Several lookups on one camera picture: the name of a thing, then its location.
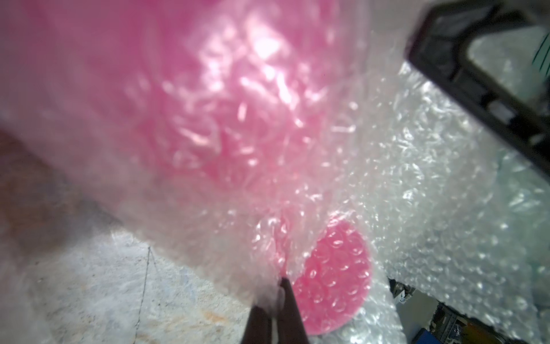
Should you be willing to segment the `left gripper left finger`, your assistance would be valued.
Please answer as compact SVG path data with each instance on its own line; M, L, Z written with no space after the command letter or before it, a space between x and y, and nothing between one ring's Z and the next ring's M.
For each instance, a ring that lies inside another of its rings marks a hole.
M271 344L272 316L264 309L253 306L250 310L241 344Z

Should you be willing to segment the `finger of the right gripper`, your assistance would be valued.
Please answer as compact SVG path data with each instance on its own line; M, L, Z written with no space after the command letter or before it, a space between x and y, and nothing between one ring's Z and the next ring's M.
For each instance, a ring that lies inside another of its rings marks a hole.
M535 27L504 1L452 1L427 8L407 60L444 93L549 177L549 118L469 57L475 40Z

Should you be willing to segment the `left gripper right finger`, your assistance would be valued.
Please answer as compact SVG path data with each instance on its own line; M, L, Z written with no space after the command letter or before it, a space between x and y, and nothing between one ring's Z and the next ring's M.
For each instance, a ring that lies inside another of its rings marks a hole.
M280 286L284 290L284 302L276 319L278 341L280 344L309 344L292 284L283 278Z

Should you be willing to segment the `bubble wrap of magenta glass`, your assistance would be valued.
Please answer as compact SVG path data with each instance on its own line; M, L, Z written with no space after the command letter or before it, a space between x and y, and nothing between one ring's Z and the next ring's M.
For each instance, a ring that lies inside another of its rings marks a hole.
M3 1L1 342L549 342L549 183L405 61L429 1ZM313 279L304 289L302 279Z

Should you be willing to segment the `magenta wine glass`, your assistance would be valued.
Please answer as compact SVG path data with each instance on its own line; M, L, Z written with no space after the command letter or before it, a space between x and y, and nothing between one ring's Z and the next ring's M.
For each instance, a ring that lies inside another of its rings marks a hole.
M1 125L268 310L344 196L366 1L3 1Z

